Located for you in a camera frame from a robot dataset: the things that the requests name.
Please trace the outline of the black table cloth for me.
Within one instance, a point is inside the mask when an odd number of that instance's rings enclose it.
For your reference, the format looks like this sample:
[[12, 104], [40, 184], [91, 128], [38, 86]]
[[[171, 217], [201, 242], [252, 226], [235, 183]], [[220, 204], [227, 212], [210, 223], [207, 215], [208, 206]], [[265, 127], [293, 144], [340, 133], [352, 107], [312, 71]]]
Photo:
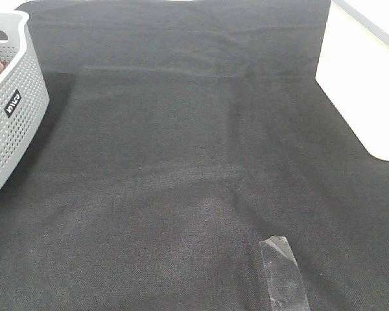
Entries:
[[389, 163], [314, 79], [328, 1], [33, 1], [49, 92], [0, 191], [0, 310], [389, 310]]

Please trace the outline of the clear tape strip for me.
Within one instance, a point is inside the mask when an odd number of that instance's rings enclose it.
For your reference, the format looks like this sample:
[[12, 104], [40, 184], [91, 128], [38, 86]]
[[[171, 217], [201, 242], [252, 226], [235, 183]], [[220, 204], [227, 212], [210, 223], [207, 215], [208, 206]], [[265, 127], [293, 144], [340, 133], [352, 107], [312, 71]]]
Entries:
[[300, 269], [284, 236], [259, 243], [272, 310], [309, 311]]

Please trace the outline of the grey perforated laundry basket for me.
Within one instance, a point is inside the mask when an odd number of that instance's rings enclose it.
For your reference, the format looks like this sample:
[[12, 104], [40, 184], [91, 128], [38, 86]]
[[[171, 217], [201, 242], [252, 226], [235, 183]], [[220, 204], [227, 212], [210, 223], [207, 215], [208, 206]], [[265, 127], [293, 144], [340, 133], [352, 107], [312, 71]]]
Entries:
[[28, 27], [29, 15], [0, 12], [0, 190], [10, 177], [43, 119], [49, 95]]

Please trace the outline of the white storage box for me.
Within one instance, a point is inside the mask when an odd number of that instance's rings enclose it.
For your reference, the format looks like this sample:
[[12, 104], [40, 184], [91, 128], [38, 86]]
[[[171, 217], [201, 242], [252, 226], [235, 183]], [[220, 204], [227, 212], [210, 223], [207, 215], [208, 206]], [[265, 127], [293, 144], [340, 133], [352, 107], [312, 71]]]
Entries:
[[389, 1], [332, 1], [315, 80], [367, 152], [389, 161]]

